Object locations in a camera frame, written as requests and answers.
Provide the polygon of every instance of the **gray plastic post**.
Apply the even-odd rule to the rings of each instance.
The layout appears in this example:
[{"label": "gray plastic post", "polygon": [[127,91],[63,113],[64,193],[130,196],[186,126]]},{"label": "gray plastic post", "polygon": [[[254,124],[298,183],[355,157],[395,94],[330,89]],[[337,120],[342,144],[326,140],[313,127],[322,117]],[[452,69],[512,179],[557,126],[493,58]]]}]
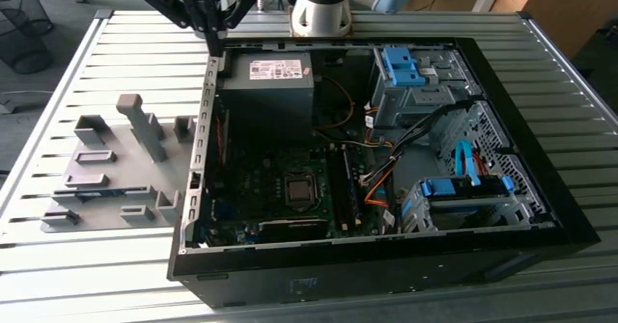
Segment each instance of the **gray plastic post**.
[{"label": "gray plastic post", "polygon": [[170,224],[174,225],[178,218],[178,211],[181,208],[181,204],[183,203],[183,194],[177,190],[174,192],[174,202],[170,202],[166,194],[159,191],[157,196],[155,208],[159,213],[163,215],[163,218],[167,220]]},{"label": "gray plastic post", "polygon": [[83,115],[78,119],[74,132],[82,143],[88,146],[103,144],[100,134],[108,130],[110,127],[106,124],[106,120],[99,115]]},{"label": "gray plastic post", "polygon": [[149,117],[142,111],[142,97],[137,93],[121,95],[116,103],[118,111],[125,114],[134,126],[134,134],[138,140],[145,144],[146,151],[154,162],[162,162],[167,159],[166,150],[159,142],[159,134],[153,128]]}]

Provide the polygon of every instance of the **wire bundle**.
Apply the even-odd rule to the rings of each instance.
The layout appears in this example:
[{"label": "wire bundle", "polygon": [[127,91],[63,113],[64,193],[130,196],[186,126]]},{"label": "wire bundle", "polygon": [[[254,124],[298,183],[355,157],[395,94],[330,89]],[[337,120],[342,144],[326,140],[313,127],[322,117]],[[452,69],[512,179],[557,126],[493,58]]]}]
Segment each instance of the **wire bundle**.
[{"label": "wire bundle", "polygon": [[473,101],[460,101],[460,102],[456,102],[454,104],[442,106],[433,113],[430,113],[430,115],[425,116],[417,122],[417,124],[414,124],[411,127],[407,128],[406,132],[399,137],[399,140],[393,145],[389,159],[378,167],[378,169],[375,169],[362,178],[362,183],[366,184],[367,182],[371,182],[381,175],[381,173],[383,173],[378,182],[373,185],[373,188],[370,189],[367,196],[365,197],[366,204],[378,204],[381,206],[387,206],[383,201],[377,201],[373,199],[373,194],[375,190],[378,189],[378,187],[383,184],[386,178],[393,174],[397,161],[399,160],[403,154],[403,145],[407,143],[413,143],[421,137],[427,135],[432,129],[432,126],[438,121],[438,119],[442,117],[442,115],[456,111],[457,109],[466,109],[472,105],[473,105]]}]

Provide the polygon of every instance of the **floor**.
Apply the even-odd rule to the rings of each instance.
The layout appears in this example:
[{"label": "floor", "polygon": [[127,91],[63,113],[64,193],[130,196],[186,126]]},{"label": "floor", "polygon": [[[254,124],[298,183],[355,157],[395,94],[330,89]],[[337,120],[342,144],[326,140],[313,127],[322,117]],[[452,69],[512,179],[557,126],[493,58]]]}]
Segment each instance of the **floor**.
[{"label": "floor", "polygon": [[[0,64],[0,93],[8,91],[52,91],[64,74],[82,37],[99,9],[143,10],[153,9],[142,0],[88,0],[76,4],[74,0],[42,0],[55,23],[55,30],[44,36],[44,42],[54,54],[55,63],[35,75],[18,75]],[[597,35],[577,58],[576,67],[592,70],[589,81],[610,106],[618,109],[618,43]],[[27,142],[48,94],[12,94],[18,106],[14,114],[0,115],[0,170],[10,170]]]},{"label": "floor", "polygon": [[[86,4],[78,4],[75,0],[40,1],[55,23],[54,31],[44,36],[55,61],[47,70],[34,75],[19,75],[0,63],[0,93],[54,91],[99,9],[151,9],[142,0],[88,0]],[[14,114],[0,115],[0,170],[11,169],[48,98],[44,93],[11,95],[16,110]]]}]

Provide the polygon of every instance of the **aluminum profile table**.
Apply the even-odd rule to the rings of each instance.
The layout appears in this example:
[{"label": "aluminum profile table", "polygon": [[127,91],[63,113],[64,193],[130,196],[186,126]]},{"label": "aluminum profile table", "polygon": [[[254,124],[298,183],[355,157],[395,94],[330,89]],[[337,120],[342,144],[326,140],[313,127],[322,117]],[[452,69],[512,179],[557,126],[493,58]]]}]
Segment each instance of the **aluminum profile table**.
[{"label": "aluminum profile table", "polygon": [[[287,34],[287,15],[253,13],[230,35]],[[617,116],[534,21],[516,14],[358,12],[355,34],[477,39],[602,242],[493,285],[213,311],[166,279],[173,228],[40,231],[38,218],[78,142],[78,117],[102,114],[108,123],[126,123],[115,102],[127,92],[142,94],[145,111],[161,122],[198,113],[205,42],[155,12],[100,12],[0,192],[4,322],[290,322],[282,315],[293,314],[303,322],[617,321]]]}]

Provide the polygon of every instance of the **blue plastic clip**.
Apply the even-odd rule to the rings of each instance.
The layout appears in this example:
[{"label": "blue plastic clip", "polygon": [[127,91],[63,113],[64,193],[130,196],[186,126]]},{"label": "blue plastic clip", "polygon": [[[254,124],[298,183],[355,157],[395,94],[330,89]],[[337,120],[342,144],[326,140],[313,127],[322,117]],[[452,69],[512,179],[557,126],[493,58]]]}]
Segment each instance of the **blue plastic clip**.
[{"label": "blue plastic clip", "polygon": [[434,196],[456,195],[456,186],[449,178],[427,180]]},{"label": "blue plastic clip", "polygon": [[502,176],[502,183],[505,184],[506,190],[513,193],[516,191],[516,184],[513,182],[512,176]]},{"label": "blue plastic clip", "polygon": [[407,210],[410,209],[411,206],[413,206],[413,201],[409,200],[406,206],[402,209],[402,216],[406,215],[406,212],[407,212]]},{"label": "blue plastic clip", "polygon": [[460,140],[456,147],[456,175],[468,175],[473,180],[473,185],[481,185],[477,167],[474,166],[473,145],[468,140]]},{"label": "blue plastic clip", "polygon": [[389,47],[383,50],[385,63],[393,75],[394,86],[423,86],[425,77],[417,71],[417,59],[409,48]]},{"label": "blue plastic clip", "polygon": [[423,191],[423,196],[427,197],[427,196],[432,196],[432,189],[429,187],[429,184],[427,182],[423,182],[421,184],[421,190]]}]

